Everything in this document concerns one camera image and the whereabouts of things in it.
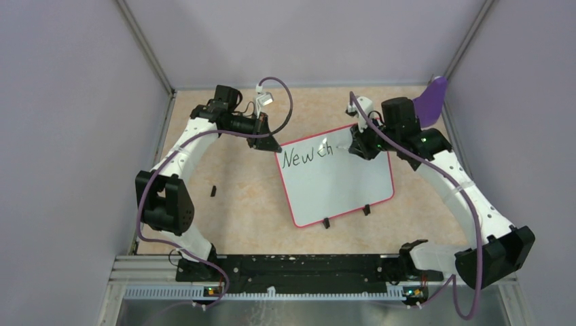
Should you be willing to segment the pink framed whiteboard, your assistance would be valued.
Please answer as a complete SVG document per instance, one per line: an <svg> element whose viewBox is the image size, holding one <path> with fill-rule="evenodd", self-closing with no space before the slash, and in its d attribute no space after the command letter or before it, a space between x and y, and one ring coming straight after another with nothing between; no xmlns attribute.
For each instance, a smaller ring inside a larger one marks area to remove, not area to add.
<svg viewBox="0 0 576 326"><path fill-rule="evenodd" d="M364 160L336 148L351 143L350 126L342 126L281 145L276 164L296 227L363 210L395 195L389 154Z"/></svg>

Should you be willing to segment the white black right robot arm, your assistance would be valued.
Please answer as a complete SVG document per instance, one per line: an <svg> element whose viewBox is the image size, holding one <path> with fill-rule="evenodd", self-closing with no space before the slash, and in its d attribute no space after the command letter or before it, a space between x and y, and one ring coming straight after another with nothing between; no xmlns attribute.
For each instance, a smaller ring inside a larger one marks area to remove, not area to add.
<svg viewBox="0 0 576 326"><path fill-rule="evenodd" d="M346 113L358 122L350 129L349 153L372 160L396 152L431 185L458 221L468 248L416 240L402 246L400 275L416 280L425 270L455 274L472 289L483 289L519 270L535 242L533 231L516 227L490 203L461 166L451 144L437 129L424 129L413 100L381 104L383 122L370 118L371 100L351 96Z"/></svg>

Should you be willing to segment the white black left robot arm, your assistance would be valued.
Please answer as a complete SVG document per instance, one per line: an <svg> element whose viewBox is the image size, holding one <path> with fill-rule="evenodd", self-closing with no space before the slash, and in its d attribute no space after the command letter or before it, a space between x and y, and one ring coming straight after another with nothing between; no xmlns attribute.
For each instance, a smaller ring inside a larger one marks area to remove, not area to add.
<svg viewBox="0 0 576 326"><path fill-rule="evenodd" d="M224 276L213 245L193 224L195 207L187 190L204 153L223 134L245 138L252 149L282 150L262 110L273 102L273 95L257 85L251 115L236 111L241 100L239 90L218 85L207 104L192 109L185 130L167 155L150 171L140 171L135 179L137 225L147 225L163 235L148 238L138 230L139 240L176 249L181 254L179 267L191 273L193 280L212 281Z"/></svg>

